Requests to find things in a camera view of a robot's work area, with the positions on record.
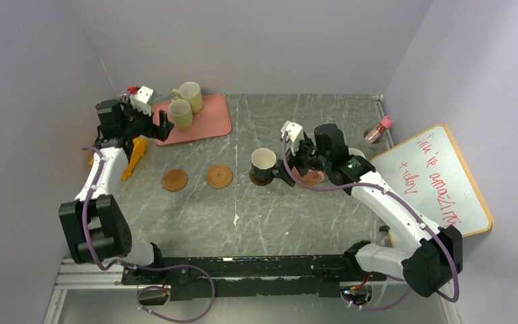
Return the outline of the black mug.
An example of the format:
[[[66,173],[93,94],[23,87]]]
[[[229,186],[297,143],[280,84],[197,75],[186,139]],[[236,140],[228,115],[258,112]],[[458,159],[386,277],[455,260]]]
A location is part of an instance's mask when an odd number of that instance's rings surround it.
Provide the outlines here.
[[[273,177],[272,170],[277,162],[276,154],[268,148],[258,148],[251,155],[251,170],[258,180]]]

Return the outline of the green mug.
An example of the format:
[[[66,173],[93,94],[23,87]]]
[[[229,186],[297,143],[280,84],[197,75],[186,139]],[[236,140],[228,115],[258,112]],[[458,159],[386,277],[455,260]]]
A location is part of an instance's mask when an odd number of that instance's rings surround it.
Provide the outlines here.
[[[193,113],[190,103],[184,99],[177,99],[169,105],[173,123],[181,130],[189,129],[193,124]]]
[[[185,82],[179,88],[171,91],[173,99],[186,100],[193,113],[199,113],[203,108],[203,96],[200,85],[196,82]]]

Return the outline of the pink mug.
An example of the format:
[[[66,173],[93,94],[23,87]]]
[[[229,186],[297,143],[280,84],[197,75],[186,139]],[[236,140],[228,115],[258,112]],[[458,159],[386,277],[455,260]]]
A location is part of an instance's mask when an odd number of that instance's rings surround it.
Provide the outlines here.
[[[326,179],[326,175],[322,171],[309,170],[305,175],[300,175],[298,170],[293,168],[292,173],[300,182],[309,186],[322,183]]]
[[[365,154],[362,151],[360,151],[359,149],[349,147],[348,151],[349,151],[349,155],[352,157],[359,157],[361,159],[366,159]]]

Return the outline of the green mug back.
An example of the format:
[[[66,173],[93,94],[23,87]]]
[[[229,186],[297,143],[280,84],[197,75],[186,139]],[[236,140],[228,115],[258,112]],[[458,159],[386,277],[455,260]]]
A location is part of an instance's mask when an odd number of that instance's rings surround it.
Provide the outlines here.
[[[193,113],[199,113],[203,108],[203,96],[200,85],[196,82],[185,82],[179,88],[171,91],[173,99],[186,100]]]

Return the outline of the light wooden coaster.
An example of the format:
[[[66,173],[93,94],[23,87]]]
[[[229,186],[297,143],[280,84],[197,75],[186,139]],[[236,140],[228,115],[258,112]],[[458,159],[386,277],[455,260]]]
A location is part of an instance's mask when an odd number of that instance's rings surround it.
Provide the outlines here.
[[[170,169],[162,177],[163,188],[169,192],[177,192],[188,183],[188,175],[182,169]]]

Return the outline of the woven coaster tan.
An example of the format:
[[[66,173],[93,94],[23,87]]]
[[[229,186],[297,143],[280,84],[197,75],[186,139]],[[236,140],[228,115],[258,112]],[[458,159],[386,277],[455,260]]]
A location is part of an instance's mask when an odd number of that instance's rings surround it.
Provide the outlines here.
[[[214,189],[226,188],[232,180],[233,172],[224,164],[212,165],[206,172],[206,182]]]

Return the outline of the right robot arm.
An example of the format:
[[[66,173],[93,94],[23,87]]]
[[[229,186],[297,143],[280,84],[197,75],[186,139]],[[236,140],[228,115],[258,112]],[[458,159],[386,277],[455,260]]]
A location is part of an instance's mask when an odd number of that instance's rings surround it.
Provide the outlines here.
[[[281,128],[282,176],[290,185],[306,188],[300,175],[322,171],[332,186],[368,206],[399,241],[393,248],[357,243],[344,261],[347,277],[359,280],[367,273],[381,273],[405,281],[420,296],[439,294],[449,302],[459,299],[458,275],[463,268],[463,236],[453,225],[443,227],[412,207],[384,180],[364,156],[345,144],[336,124],[323,124],[310,140],[303,128],[286,121]]]

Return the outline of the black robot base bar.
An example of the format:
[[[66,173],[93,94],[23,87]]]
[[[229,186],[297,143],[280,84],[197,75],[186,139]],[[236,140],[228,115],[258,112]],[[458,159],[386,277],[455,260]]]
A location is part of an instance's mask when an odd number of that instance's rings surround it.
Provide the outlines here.
[[[207,297],[298,296],[336,298],[362,283],[384,281],[343,254],[167,257],[162,271],[125,267],[125,286],[165,286],[172,301]]]

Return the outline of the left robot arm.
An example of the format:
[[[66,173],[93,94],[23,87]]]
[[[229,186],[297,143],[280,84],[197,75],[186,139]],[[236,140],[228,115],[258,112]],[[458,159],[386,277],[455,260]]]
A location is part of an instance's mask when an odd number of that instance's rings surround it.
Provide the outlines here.
[[[117,204],[121,177],[132,160],[134,139],[141,136],[165,141],[175,125],[166,112],[158,121],[122,99],[96,105],[100,121],[92,151],[93,164],[86,183],[77,196],[59,207],[59,220],[72,259],[79,264],[94,263],[106,271],[113,265],[139,269],[150,284],[166,274],[161,251],[154,243],[134,238]]]

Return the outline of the dark brown wooden coaster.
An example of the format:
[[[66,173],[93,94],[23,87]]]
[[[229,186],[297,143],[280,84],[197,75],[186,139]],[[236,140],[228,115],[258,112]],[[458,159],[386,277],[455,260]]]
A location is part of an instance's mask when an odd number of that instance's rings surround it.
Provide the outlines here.
[[[250,178],[250,181],[257,186],[266,186],[266,185],[270,184],[274,179],[273,177],[270,177],[267,180],[258,180],[255,177],[255,175],[252,173],[252,171],[249,172],[249,178]]]

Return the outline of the yellow plastic bin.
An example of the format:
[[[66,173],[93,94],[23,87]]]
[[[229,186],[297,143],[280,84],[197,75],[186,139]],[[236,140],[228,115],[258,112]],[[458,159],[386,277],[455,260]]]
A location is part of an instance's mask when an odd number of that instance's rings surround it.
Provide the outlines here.
[[[134,147],[131,153],[131,157],[129,158],[129,163],[121,176],[121,179],[124,181],[128,180],[132,176],[136,164],[142,157],[145,156],[148,141],[145,138],[138,137],[133,140],[133,144]]]

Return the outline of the pink serving tray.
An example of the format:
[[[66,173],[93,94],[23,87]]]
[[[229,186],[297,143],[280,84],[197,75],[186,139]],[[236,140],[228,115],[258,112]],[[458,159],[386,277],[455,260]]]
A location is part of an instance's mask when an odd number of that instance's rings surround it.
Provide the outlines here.
[[[194,115],[193,124],[189,129],[174,127],[165,141],[154,139],[154,142],[166,146],[228,135],[232,127],[226,98],[221,94],[202,98],[203,108]]]

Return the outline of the glass jar with markers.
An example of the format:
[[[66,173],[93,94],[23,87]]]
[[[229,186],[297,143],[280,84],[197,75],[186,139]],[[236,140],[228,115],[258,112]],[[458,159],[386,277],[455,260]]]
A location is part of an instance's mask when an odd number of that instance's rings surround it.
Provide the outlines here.
[[[370,144],[377,143],[382,135],[389,130],[394,124],[394,120],[389,115],[384,116],[372,129],[367,130],[364,133],[364,140]]]

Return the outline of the whiteboard with yellow frame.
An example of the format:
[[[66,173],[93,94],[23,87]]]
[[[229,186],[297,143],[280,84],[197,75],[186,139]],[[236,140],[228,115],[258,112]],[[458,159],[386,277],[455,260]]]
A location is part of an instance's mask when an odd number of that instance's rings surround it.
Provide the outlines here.
[[[492,216],[449,129],[438,124],[371,160],[413,208],[463,236],[487,232]]]

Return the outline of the aluminium rail frame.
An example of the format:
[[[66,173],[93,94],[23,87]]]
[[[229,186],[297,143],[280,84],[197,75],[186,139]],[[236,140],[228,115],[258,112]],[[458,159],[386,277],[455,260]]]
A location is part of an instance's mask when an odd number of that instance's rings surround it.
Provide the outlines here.
[[[343,298],[366,310],[372,284],[400,281],[412,292],[430,297],[443,292],[453,280],[446,259],[418,255],[403,263],[401,274],[368,272],[356,264],[352,250],[323,255],[164,258],[155,267],[114,265],[106,271],[68,259],[61,264],[45,322],[59,322],[71,290],[131,289],[143,310],[195,298],[303,294]]]

